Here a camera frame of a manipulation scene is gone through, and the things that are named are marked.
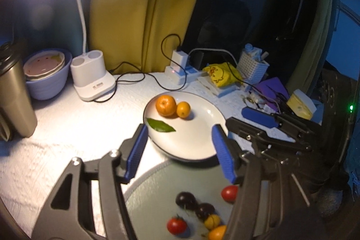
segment green leaf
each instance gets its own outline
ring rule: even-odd
[[[176,131],[172,126],[166,124],[164,121],[147,118],[151,128],[159,132],[173,132]]]

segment gray round tray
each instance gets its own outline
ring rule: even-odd
[[[168,161],[148,171],[126,192],[125,200],[130,219],[139,240],[178,239],[166,229],[166,223],[177,214],[188,223],[189,231],[184,239],[204,240],[208,230],[194,212],[180,209],[175,198],[181,191],[193,193],[199,202],[209,202],[227,223],[232,205],[221,197],[221,191],[229,182],[220,166],[191,168]]]

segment yellow cherry tomato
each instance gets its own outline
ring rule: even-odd
[[[208,218],[204,221],[204,225],[208,230],[213,230],[220,225],[221,219],[218,215],[211,214]]]
[[[207,236],[209,240],[223,240],[225,235],[226,225],[219,226],[212,230]]]

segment small plate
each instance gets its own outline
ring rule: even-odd
[[[166,118],[159,115],[155,103],[159,96],[168,94],[176,103],[188,102],[191,114],[187,119]],[[161,120],[172,126],[175,132],[158,132],[152,129],[147,118]],[[150,100],[143,115],[144,123],[149,128],[149,137],[169,157],[186,162],[204,161],[216,155],[211,139],[211,128],[220,124],[227,134],[225,117],[219,109],[204,98],[187,92],[162,93]]]
[[[24,73],[28,80],[43,79],[62,69],[65,55],[61,51],[41,51],[24,64]]]

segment white tablecloth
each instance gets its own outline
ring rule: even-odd
[[[163,73],[154,75],[163,86],[176,88]],[[137,80],[141,76],[134,74],[126,78]],[[183,91],[211,101],[226,118],[234,116],[249,122],[241,116],[245,104],[240,91],[217,98],[199,82],[188,84]],[[30,235],[42,205],[71,158],[98,159],[118,148],[143,122],[147,102],[162,92],[155,80],[147,76],[139,83],[119,84],[115,96],[106,103],[83,102],[68,81],[55,98],[34,101],[38,125],[32,137],[0,142],[0,147],[10,149],[8,157],[0,157],[0,196],[19,226]],[[267,132],[269,136],[288,139],[277,129],[267,129]],[[252,150],[248,141],[238,138],[238,142],[242,148]],[[148,141],[136,178],[165,160],[167,157]],[[97,232],[104,235],[96,184],[92,190]]]

